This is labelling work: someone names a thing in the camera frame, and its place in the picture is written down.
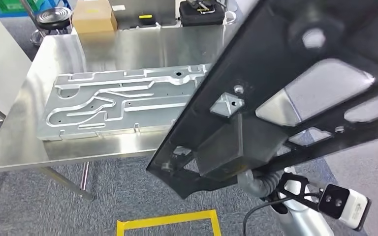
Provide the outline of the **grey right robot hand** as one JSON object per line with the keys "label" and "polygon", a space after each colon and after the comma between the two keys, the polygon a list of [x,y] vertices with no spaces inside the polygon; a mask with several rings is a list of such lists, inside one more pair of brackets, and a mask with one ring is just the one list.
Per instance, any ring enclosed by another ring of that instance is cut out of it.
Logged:
{"label": "grey right robot hand", "polygon": [[251,170],[237,175],[237,182],[245,192],[259,198],[266,198],[277,188],[284,171],[254,177]]}

